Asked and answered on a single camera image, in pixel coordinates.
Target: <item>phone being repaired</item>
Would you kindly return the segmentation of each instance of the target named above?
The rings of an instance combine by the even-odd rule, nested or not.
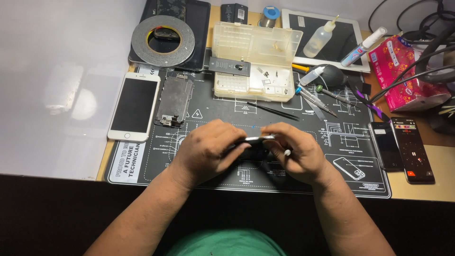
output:
[[[247,148],[238,158],[239,159],[257,159],[262,160],[267,157],[269,150],[264,147],[263,141],[266,139],[275,139],[275,135],[259,136],[259,137],[248,137],[244,140],[237,141],[232,147],[236,147],[242,143],[248,143],[251,145]]]
[[[188,76],[166,77],[155,124],[182,128],[191,99],[193,82]]]

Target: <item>forearm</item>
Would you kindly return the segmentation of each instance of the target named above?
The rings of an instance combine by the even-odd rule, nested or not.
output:
[[[387,240],[329,162],[313,185],[321,226],[333,255],[394,255]]]
[[[168,168],[109,225],[86,255],[153,254],[190,194],[173,180]]]

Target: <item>plastic parts organizer box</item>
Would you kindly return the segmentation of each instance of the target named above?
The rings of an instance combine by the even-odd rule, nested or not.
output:
[[[303,32],[217,22],[212,56],[251,62],[250,77],[215,73],[215,96],[287,102],[294,96],[292,61]]]

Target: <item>tweezers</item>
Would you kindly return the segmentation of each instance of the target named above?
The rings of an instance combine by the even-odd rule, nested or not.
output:
[[[288,114],[288,113],[285,113],[285,112],[281,112],[279,110],[267,108],[267,107],[264,107],[264,106],[259,106],[257,104],[251,103],[251,102],[247,102],[247,104],[251,105],[251,106],[255,106],[255,107],[260,108],[260,109],[263,109],[263,110],[265,110],[267,112],[282,116],[284,118],[289,118],[289,119],[292,119],[294,121],[300,122],[300,120],[299,120],[300,118],[297,117],[297,116],[294,116],[294,115],[291,115],[291,114]]]

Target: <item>hand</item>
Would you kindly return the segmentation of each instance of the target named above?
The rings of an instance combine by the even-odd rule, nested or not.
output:
[[[276,123],[261,129],[264,134],[276,134],[275,140],[265,140],[264,146],[272,152],[284,169],[293,178],[310,185],[330,184],[330,175],[325,173],[330,163],[313,136],[287,123]],[[284,156],[290,149],[291,155]]]
[[[184,188],[193,189],[221,174],[246,148],[251,147],[250,144],[243,143],[226,154],[229,146],[246,136],[242,129],[220,119],[198,127],[182,141],[170,164],[172,178]]]

